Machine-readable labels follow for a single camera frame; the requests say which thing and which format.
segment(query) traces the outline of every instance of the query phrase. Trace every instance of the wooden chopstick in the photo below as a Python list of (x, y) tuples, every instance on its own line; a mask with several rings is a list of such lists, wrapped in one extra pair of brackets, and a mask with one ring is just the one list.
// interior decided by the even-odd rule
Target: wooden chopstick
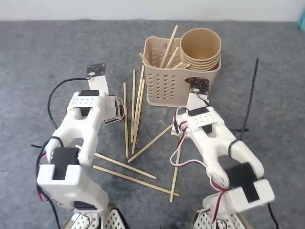
[(132, 127), (130, 129), (130, 142), (133, 140), (133, 125), (134, 125), (134, 95), (135, 94), (135, 70), (133, 70), (132, 77)]
[[(178, 152), (177, 152), (176, 164), (179, 164), (180, 154), (181, 154), (181, 147), (178, 149)], [(178, 175), (178, 167), (175, 167), (175, 170), (174, 170), (174, 173), (173, 173), (173, 183), (172, 183), (171, 196), (170, 196), (170, 202), (171, 203), (173, 201), (173, 193), (175, 192), (177, 175)]]
[(128, 124), (127, 124), (127, 95), (126, 95), (126, 82), (123, 84), (124, 90), (124, 111), (125, 111), (125, 148), (126, 148), (126, 158), (129, 157), (129, 149), (128, 149)]
[(139, 55), (141, 56), (141, 58), (142, 58), (142, 60), (144, 61), (145, 64), (147, 64), (148, 66), (151, 66), (151, 64), (148, 62), (146, 57), (141, 52), (139, 52)]
[(178, 25), (176, 25), (174, 30), (173, 30), (173, 33), (172, 33), (171, 38), (170, 38), (170, 41), (168, 42), (167, 48), (166, 48), (164, 56), (162, 58), (162, 62), (161, 62), (160, 68), (163, 68), (163, 66), (164, 66), (165, 59), (166, 59), (167, 54), (168, 54), (168, 52), (169, 52), (169, 50), (171, 48), (171, 45), (172, 45), (173, 39), (174, 39), (174, 37), (176, 35), (177, 29), (178, 29)]
[(124, 168), (126, 168), (126, 169), (129, 169), (129, 170), (131, 170), (131, 171), (134, 171), (134, 172), (136, 172), (136, 173), (142, 174), (142, 175), (144, 175), (144, 176), (147, 176), (147, 177), (150, 177), (150, 178), (153, 178), (153, 179), (157, 179), (155, 176), (153, 176), (153, 175), (151, 175), (151, 174), (149, 174), (149, 173), (146, 173), (146, 172), (144, 172), (144, 171), (142, 171), (142, 170), (139, 170), (139, 169), (137, 169), (137, 168), (134, 168), (134, 167), (131, 167), (131, 166), (129, 166), (129, 165), (126, 165), (126, 164), (124, 164), (124, 163), (122, 163), (122, 162), (116, 161), (116, 160), (114, 160), (114, 159), (112, 159), (112, 158), (110, 158), (110, 157), (106, 157), (106, 156), (101, 155), (101, 154), (98, 154), (98, 153), (94, 153), (94, 155), (97, 156), (97, 157), (99, 157), (99, 158), (101, 158), (101, 159), (104, 159), (104, 160), (106, 160), (106, 161), (109, 161), (109, 162), (111, 162), (111, 163), (114, 163), (114, 164), (116, 164), (116, 165), (118, 165), (118, 166), (122, 166), (122, 167), (124, 167)]
[[(106, 168), (102, 168), (102, 167), (95, 166), (95, 165), (93, 165), (93, 168), (95, 168), (95, 169), (97, 169), (97, 170), (99, 170), (99, 171), (103, 171), (103, 172), (105, 172), (105, 173), (110, 173), (110, 174), (112, 174), (112, 175), (115, 175), (115, 176), (117, 176), (117, 177), (121, 177), (121, 178), (126, 179), (126, 180), (133, 181), (133, 182), (135, 182), (135, 183), (138, 183), (138, 184), (141, 184), (141, 185), (144, 185), (144, 186), (147, 186), (147, 187), (151, 187), (151, 188), (156, 189), (156, 190), (159, 190), (159, 191), (161, 191), (161, 192), (165, 192), (165, 193), (168, 193), (168, 194), (171, 193), (170, 190), (167, 190), (167, 189), (165, 189), (165, 188), (162, 188), (162, 187), (159, 187), (159, 186), (156, 186), (156, 185), (152, 185), (152, 184), (147, 183), (147, 182), (145, 182), (145, 181), (138, 180), (138, 179), (135, 179), (135, 178), (133, 178), (133, 177), (129, 177), (129, 176), (126, 176), (126, 175), (124, 175), (124, 174), (117, 173), (117, 172), (114, 172), (114, 171), (109, 170), (109, 169), (106, 169)], [(177, 197), (180, 196), (179, 193), (174, 193), (174, 195), (177, 196)]]
[(138, 109), (138, 116), (137, 116), (137, 120), (136, 120), (135, 131), (134, 131), (134, 139), (133, 139), (133, 143), (132, 143), (132, 154), (134, 154), (135, 144), (136, 144), (137, 136), (138, 136), (138, 128), (139, 128), (141, 108), (142, 108), (142, 102), (143, 102), (144, 86), (145, 86), (145, 80), (142, 80), (141, 95), (140, 95), (139, 109)]
[(133, 155), (132, 158), (128, 160), (128, 163), (131, 163), (134, 159), (136, 159), (141, 153), (144, 152), (148, 147), (150, 147), (155, 141), (157, 141), (160, 137), (162, 137), (167, 131), (169, 131), (172, 128), (172, 125), (169, 125), (165, 130), (163, 130), (161, 133), (157, 135), (150, 143), (148, 143), (146, 146), (144, 146), (138, 153)]
[(177, 47), (177, 48), (173, 51), (173, 54), (172, 54), (172, 56), (170, 57), (170, 59), (169, 59), (169, 61), (168, 61), (168, 63), (167, 63), (167, 65), (166, 65), (165, 68), (169, 68), (169, 67), (171, 66), (171, 64), (172, 64), (172, 62), (173, 62), (173, 60), (174, 60), (174, 58), (175, 58), (175, 56), (176, 56), (178, 50), (179, 50), (179, 47)]
[[(137, 118), (138, 118), (138, 110), (139, 110), (139, 102), (140, 102), (140, 94), (141, 94), (143, 75), (144, 75), (144, 65), (142, 65), (141, 76), (140, 76), (140, 81), (139, 81), (137, 104), (135, 106), (135, 114), (134, 114), (134, 119), (135, 120), (137, 120)], [(133, 125), (133, 130), (132, 130), (132, 135), (134, 136), (134, 134), (135, 134), (135, 125)]]

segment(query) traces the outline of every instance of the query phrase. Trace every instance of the carpet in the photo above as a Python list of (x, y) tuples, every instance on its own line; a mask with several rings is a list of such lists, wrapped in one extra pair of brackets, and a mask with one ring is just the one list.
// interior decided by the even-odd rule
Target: carpet
[[(1, 228), (55, 228), (48, 203), (41, 203), (35, 188), (35, 161), (42, 144), (54, 131), (47, 115), (47, 100), (60, 81), (84, 77), (86, 66), (106, 63), (111, 94), (123, 96), (127, 83), (131, 107), (132, 70), (137, 76), (148, 36), (177, 37), (195, 27), (216, 31), (222, 39), (222, 68), (211, 91), (210, 103), (231, 128), (243, 122), (256, 57), (260, 58), (250, 131), (244, 142), (261, 160), (276, 200), (272, 203), (280, 228), (301, 229), (305, 224), (305, 33), (297, 23), (202, 21), (25, 21), (0, 22), (0, 221)], [(88, 89), (86, 82), (71, 82), (54, 95), (51, 110), (63, 119), (73, 93)], [(143, 102), (137, 149), (165, 129), (174, 109)], [(139, 156), (132, 166), (157, 176), (143, 177), (95, 158), (93, 164), (170, 189), (174, 168), (169, 157), (178, 138), (167, 133)], [(101, 128), (97, 152), (125, 162), (124, 124)], [(200, 159), (190, 140), (182, 146), (181, 161)], [(204, 169), (179, 169), (176, 192), (170, 195), (88, 168), (89, 176), (122, 211), (132, 229), (191, 228), (202, 199), (214, 193)], [(57, 207), (61, 225), (72, 211)], [(253, 228), (275, 228), (266, 206), (244, 213)]]

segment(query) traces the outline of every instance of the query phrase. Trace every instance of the beige basket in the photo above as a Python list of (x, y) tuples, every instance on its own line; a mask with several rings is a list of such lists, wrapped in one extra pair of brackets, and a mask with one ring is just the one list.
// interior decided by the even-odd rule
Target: beige basket
[[(190, 92), (190, 86), (187, 83), (189, 78), (202, 78), (209, 81), (209, 92), (211, 91), (217, 72), (221, 67), (221, 58), (214, 70), (207, 72), (197, 72), (189, 69), (164, 69), (160, 66), (164, 56), (166, 46), (170, 39), (159, 37), (148, 37), (145, 41), (144, 56), (152, 65), (145, 62), (145, 77), (147, 86), (147, 102), (153, 106), (185, 106)], [(180, 38), (175, 38), (167, 55), (168, 62), (173, 51), (179, 47)], [(180, 52), (177, 52), (170, 68), (180, 63)]]

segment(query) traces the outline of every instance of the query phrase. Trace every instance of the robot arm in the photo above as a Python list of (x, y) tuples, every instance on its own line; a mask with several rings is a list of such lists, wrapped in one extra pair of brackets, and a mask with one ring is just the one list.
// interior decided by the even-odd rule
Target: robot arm
[[(273, 201), (275, 197), (270, 184), (262, 179), (263, 165), (244, 142), (236, 139), (219, 114), (195, 93), (190, 93), (186, 108), (184, 114), (176, 116), (172, 134), (184, 132), (191, 138), (203, 157), (208, 177), (227, 190), (218, 214), (241, 212)], [(218, 162), (218, 157), (223, 155), (240, 164), (224, 170)], [(214, 212), (217, 199), (218, 194), (207, 197), (203, 205)]]
[[(108, 207), (107, 194), (86, 174), (98, 144), (102, 124), (123, 118), (122, 100), (108, 95), (104, 64), (88, 66), (91, 90), (75, 92), (60, 127), (45, 147), (49, 164), (41, 165), (37, 183), (60, 205), (75, 212), (102, 213)], [(82, 149), (67, 147), (74, 139), (83, 139)]]

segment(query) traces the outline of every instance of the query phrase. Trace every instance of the brown cup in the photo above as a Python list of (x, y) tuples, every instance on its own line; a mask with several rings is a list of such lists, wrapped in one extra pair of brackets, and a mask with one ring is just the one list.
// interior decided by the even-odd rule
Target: brown cup
[(213, 64), (212, 66), (207, 67), (207, 68), (197, 68), (197, 67), (190, 66), (190, 67), (188, 67), (188, 69), (191, 69), (194, 71), (206, 72), (206, 71), (212, 70), (217, 64), (218, 64), (218, 62), (216, 62), (215, 64)]
[(220, 54), (221, 40), (216, 32), (196, 28), (186, 32), (180, 40), (180, 52), (195, 62), (205, 62)]
[(218, 59), (220, 56), (220, 53), (218, 56), (215, 56), (215, 58), (211, 59), (211, 60), (208, 60), (208, 61), (194, 61), (194, 60), (191, 60), (188, 56), (186, 56), (185, 54), (183, 54), (183, 52), (180, 52), (180, 57), (181, 58), (184, 58), (187, 62), (189, 63), (194, 63), (194, 64), (202, 64), (202, 65), (207, 65), (207, 64), (211, 64), (213, 62), (215, 62), (216, 59)]
[(208, 67), (208, 66), (214, 64), (215, 62), (218, 62), (219, 58), (220, 58), (220, 55), (216, 56), (214, 59), (212, 59), (210, 61), (207, 61), (205, 63), (201, 63), (201, 62), (191, 61), (191, 60), (187, 59), (186, 56), (183, 56), (183, 55), (181, 56), (181, 60), (183, 60), (185, 63), (189, 63), (190, 65), (193, 65), (195, 67)]

